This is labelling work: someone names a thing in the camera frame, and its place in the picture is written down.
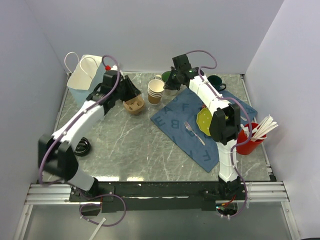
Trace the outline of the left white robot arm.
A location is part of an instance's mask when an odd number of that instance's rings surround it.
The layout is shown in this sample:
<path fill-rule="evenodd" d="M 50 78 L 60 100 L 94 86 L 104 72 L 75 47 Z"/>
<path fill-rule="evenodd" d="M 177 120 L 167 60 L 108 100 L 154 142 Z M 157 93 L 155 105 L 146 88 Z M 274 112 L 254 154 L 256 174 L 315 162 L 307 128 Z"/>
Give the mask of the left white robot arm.
<path fill-rule="evenodd" d="M 75 150 L 85 133 L 105 117 L 116 101 L 134 100 L 140 94 L 127 75 L 118 70 L 105 71 L 80 110 L 62 128 L 38 140 L 39 183 L 43 183 L 43 172 L 47 172 L 80 189 L 87 201 L 94 201 L 99 195 L 99 181 L 82 170 Z"/>

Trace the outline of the stack of brown paper cups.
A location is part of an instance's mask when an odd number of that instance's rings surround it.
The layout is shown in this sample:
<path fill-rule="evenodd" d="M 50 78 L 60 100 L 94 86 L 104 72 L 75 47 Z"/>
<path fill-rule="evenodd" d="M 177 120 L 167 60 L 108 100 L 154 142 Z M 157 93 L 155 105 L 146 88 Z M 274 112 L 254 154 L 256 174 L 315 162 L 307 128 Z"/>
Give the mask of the stack of brown paper cups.
<path fill-rule="evenodd" d="M 157 105 L 164 94 L 165 83 L 160 79 L 152 79 L 148 83 L 147 93 L 148 101 L 152 105 Z"/>

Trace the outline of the brown pulp cup carrier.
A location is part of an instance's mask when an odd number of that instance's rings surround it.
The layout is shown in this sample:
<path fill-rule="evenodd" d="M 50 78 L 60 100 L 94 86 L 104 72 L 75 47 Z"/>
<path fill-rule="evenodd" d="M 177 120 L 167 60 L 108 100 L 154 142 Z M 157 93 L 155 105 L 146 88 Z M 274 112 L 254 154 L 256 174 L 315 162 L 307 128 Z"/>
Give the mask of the brown pulp cup carrier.
<path fill-rule="evenodd" d="M 124 109 L 131 115 L 139 114 L 145 107 L 145 101 L 141 95 L 123 102 Z"/>

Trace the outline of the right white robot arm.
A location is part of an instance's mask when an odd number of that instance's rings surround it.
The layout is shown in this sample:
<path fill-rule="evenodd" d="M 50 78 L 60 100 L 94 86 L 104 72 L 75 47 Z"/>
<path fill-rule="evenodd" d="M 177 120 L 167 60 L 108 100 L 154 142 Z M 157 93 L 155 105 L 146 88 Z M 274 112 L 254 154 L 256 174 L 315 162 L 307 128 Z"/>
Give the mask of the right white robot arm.
<path fill-rule="evenodd" d="M 241 109 L 230 103 L 209 82 L 202 70 L 192 67 L 186 54 L 172 58 L 173 66 L 164 88 L 179 90 L 181 85 L 195 93 L 208 107 L 212 119 L 209 125 L 211 138 L 217 143 L 219 156 L 219 195 L 230 199 L 236 194 L 239 175 L 236 172 L 236 147 L 241 124 Z"/>

